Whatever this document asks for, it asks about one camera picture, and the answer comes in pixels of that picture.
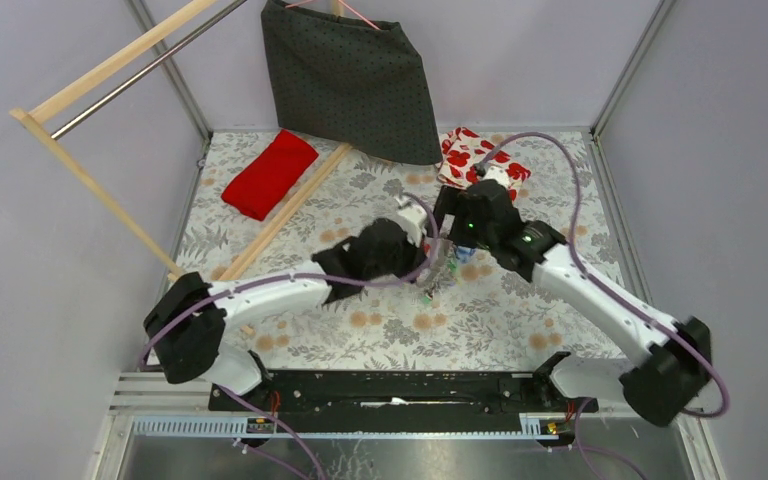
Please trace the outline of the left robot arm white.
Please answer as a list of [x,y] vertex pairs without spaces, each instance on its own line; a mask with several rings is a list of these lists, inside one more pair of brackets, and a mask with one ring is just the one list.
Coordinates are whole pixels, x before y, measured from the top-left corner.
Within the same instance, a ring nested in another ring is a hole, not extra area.
[[379,218],[282,273],[215,283],[196,272],[185,274],[146,317],[148,347],[168,383],[203,379],[231,391],[245,410],[259,410],[270,397],[268,373],[256,354],[223,345],[226,332],[325,306],[366,288],[413,281],[429,264],[423,243],[435,229],[425,216]]

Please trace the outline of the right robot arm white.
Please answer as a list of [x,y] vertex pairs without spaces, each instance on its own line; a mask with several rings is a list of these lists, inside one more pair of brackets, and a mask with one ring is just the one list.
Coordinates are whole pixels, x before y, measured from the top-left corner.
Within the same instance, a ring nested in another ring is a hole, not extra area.
[[500,267],[572,306],[623,352],[614,360],[563,355],[533,386],[543,410],[594,397],[624,402],[650,424],[666,427],[712,380],[712,339],[704,322],[660,312],[575,258],[559,231],[522,219],[497,182],[466,190],[444,186],[433,213],[437,222],[453,219],[447,238],[456,246],[487,251]]

